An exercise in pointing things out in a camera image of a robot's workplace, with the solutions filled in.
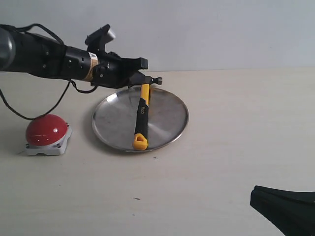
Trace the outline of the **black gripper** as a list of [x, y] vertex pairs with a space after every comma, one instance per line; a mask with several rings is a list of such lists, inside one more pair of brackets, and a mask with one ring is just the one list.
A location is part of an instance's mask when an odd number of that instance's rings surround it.
[[92, 68], [91, 85], [120, 89], [129, 84], [129, 70], [148, 69], [145, 58], [122, 58], [118, 54], [97, 53], [98, 64]]

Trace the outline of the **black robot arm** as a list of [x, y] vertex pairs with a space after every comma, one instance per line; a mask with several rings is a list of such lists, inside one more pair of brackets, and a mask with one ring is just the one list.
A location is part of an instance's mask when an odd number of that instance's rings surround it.
[[[31, 33], [39, 27], [49, 34]], [[109, 24], [89, 34], [86, 50], [67, 46], [52, 31], [41, 24], [17, 28], [0, 27], [0, 69], [4, 72], [28, 73], [40, 78], [79, 80], [92, 86], [119, 89], [138, 85], [130, 79], [143, 78], [148, 69], [145, 58], [123, 58], [106, 52], [105, 45], [115, 39]]]

